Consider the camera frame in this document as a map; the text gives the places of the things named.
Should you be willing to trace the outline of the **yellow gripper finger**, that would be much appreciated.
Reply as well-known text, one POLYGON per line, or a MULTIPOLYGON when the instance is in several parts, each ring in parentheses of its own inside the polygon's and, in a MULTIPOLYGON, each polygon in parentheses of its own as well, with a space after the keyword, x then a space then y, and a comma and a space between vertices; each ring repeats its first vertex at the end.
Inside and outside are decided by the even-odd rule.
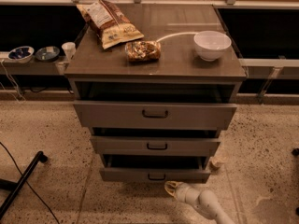
POLYGON ((182 195, 182 182, 166 181, 164 189, 170 196, 178 198, 182 195))

